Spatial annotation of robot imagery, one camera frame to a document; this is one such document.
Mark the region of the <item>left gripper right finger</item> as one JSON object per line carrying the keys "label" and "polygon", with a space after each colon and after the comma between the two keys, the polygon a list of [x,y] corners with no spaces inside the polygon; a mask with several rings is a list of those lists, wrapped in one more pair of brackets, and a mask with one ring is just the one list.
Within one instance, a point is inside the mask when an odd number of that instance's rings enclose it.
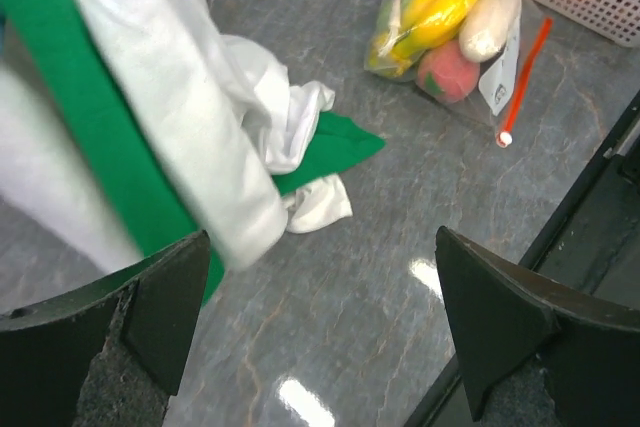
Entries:
{"label": "left gripper right finger", "polygon": [[538,363],[561,426],[639,423],[639,312],[578,292],[440,227],[436,263],[470,416]]}

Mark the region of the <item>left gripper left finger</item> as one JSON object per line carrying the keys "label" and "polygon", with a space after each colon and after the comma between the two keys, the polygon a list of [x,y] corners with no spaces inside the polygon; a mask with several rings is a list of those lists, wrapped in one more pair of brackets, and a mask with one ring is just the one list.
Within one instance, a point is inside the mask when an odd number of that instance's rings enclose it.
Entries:
{"label": "left gripper left finger", "polygon": [[209,238],[197,232],[2,314],[2,425],[162,425],[180,388],[209,261]]}

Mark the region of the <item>pink peach with leaf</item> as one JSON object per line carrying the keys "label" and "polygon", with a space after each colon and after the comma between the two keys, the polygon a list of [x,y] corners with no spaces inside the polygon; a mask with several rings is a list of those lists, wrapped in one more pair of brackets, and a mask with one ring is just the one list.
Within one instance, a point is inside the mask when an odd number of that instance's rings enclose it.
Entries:
{"label": "pink peach with leaf", "polygon": [[480,64],[467,59],[458,40],[450,40],[421,58],[415,84],[442,104],[465,99],[477,86]]}

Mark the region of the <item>white radish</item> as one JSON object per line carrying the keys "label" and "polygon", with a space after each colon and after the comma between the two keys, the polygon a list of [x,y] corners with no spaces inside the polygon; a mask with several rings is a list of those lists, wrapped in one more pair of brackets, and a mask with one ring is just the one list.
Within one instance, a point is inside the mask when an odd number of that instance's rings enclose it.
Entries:
{"label": "white radish", "polygon": [[474,63],[493,58],[506,44],[522,9],[522,0],[478,0],[458,34],[463,56]]}

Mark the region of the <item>clear zip top bag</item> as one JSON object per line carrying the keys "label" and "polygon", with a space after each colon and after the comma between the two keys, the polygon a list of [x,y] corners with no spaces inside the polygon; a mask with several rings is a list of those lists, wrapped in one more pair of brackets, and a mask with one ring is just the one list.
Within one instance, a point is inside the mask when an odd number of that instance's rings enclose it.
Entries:
{"label": "clear zip top bag", "polygon": [[364,68],[513,142],[552,21],[533,0],[382,0]]}

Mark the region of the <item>yellow banana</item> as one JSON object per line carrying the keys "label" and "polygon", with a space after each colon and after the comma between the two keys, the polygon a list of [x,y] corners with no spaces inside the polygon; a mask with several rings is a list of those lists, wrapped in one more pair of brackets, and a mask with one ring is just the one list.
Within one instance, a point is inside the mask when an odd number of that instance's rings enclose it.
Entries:
{"label": "yellow banana", "polygon": [[389,69],[392,77],[409,69],[427,50],[455,37],[478,0],[411,0],[402,16],[402,32],[388,53],[377,49],[379,35],[370,44],[372,69]]}

